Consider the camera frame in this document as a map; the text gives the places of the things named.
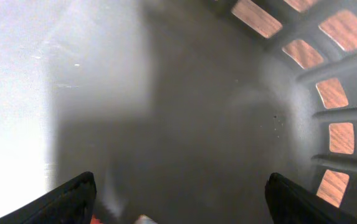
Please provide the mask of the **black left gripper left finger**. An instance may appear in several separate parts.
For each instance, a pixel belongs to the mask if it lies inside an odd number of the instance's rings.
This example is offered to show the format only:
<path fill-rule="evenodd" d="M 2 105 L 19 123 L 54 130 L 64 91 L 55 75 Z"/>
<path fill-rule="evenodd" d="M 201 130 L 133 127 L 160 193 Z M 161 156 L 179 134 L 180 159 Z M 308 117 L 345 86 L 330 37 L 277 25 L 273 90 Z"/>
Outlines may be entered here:
<path fill-rule="evenodd" d="M 97 196 L 92 172 L 83 172 L 0 218 L 0 224 L 90 224 Z"/>

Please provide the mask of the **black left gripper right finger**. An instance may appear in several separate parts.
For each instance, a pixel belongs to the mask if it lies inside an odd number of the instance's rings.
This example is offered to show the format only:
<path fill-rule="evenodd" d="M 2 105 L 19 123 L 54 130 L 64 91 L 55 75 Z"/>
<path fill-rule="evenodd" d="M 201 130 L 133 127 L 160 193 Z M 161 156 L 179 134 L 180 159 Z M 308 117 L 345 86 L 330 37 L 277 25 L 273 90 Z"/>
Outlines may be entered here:
<path fill-rule="evenodd" d="M 357 218 L 274 172 L 265 185 L 265 199 L 275 224 L 357 224 Z"/>

